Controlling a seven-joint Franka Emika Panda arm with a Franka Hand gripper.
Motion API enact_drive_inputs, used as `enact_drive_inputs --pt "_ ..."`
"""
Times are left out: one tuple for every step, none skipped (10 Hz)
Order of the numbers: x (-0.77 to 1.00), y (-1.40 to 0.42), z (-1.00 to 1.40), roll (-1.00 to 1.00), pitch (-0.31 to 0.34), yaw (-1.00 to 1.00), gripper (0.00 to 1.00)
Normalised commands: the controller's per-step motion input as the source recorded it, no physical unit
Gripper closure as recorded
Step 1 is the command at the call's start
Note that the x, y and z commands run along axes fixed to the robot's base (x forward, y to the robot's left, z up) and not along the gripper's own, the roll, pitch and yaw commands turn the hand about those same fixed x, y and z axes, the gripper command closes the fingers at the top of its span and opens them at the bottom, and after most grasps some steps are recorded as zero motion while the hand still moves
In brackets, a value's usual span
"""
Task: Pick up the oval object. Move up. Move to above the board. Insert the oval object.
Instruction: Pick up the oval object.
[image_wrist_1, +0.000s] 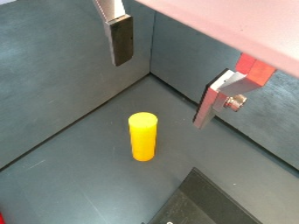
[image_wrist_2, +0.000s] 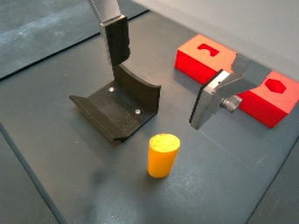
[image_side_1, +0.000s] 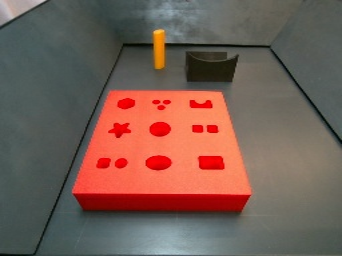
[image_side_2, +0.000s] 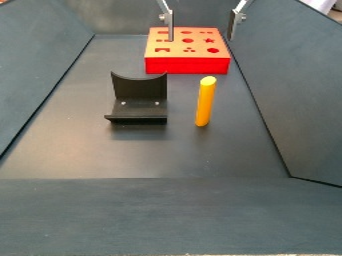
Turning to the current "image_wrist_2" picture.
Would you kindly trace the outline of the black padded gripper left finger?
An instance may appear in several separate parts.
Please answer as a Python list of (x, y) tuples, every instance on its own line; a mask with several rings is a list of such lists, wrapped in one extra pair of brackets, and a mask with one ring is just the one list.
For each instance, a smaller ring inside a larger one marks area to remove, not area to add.
[(88, 0), (100, 25), (100, 33), (106, 43), (106, 55), (112, 67), (129, 57), (126, 16), (120, 12), (117, 0)]

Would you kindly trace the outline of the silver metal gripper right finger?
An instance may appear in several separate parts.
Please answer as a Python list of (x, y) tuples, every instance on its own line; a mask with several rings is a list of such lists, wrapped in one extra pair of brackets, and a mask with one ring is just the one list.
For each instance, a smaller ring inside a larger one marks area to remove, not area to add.
[(241, 103), (238, 94), (256, 88), (270, 69), (238, 54), (230, 65), (232, 72), (222, 69), (200, 87), (190, 111), (189, 124), (197, 130), (220, 108), (232, 112)]

